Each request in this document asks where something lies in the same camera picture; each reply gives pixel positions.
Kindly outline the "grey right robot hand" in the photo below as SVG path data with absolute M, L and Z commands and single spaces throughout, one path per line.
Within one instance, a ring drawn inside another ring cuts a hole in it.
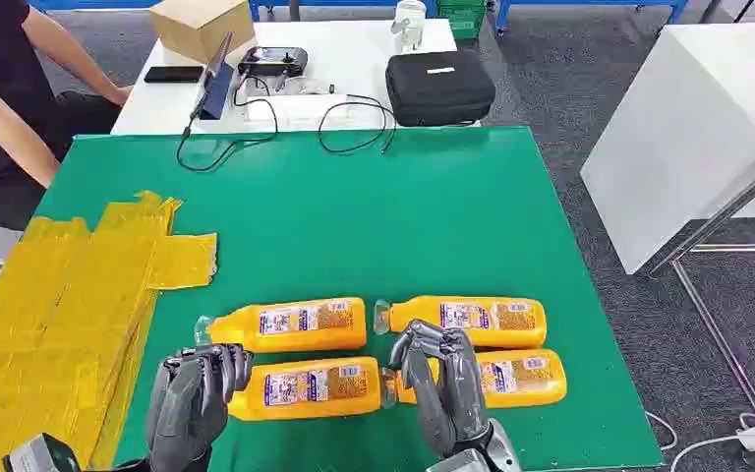
M 439 457 L 488 433 L 480 369 L 464 330 L 414 319 L 395 340 L 388 367 L 414 391 L 419 425 Z

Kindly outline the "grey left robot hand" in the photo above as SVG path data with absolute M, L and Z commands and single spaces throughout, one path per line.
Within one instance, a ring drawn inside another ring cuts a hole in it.
M 150 471 L 205 471 L 227 404 L 249 384 L 255 353 L 240 343 L 183 348 L 157 368 L 146 417 Z

